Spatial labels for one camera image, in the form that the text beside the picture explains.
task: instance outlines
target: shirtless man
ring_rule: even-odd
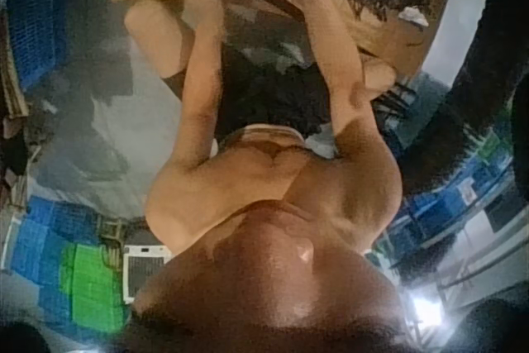
[[[201,0],[179,133],[146,206],[175,258],[137,295],[119,349],[413,351],[397,340],[396,291],[362,256],[398,210],[398,167],[333,1],[300,1],[340,157],[314,155],[291,128],[250,126],[210,159],[223,7]]]

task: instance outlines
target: bare leg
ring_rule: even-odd
[[[162,79],[187,68],[194,32],[162,2],[137,2],[127,12],[125,26]]]

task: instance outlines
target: light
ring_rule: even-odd
[[[440,326],[442,319],[441,303],[433,303],[424,298],[414,298],[413,306],[417,320],[424,327]]]

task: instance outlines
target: black shorts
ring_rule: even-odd
[[[164,81],[181,97],[185,71]],[[242,53],[222,48],[222,101],[215,137],[221,142],[251,124],[289,126],[304,138],[320,132],[331,120],[329,93],[316,64],[289,67],[281,74],[273,65],[258,66]]]

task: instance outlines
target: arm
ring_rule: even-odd
[[[312,52],[329,88],[331,120],[342,159],[344,212],[355,241],[368,248],[391,222],[402,198],[397,163],[379,134],[356,44],[333,0],[298,0]]]
[[[204,21],[196,39],[183,84],[182,115],[171,163],[191,170],[209,159],[222,97],[222,27]]]
[[[202,19],[183,83],[179,133],[169,160],[180,171],[190,171],[209,159],[222,98],[222,38],[224,9],[221,0],[188,0]]]

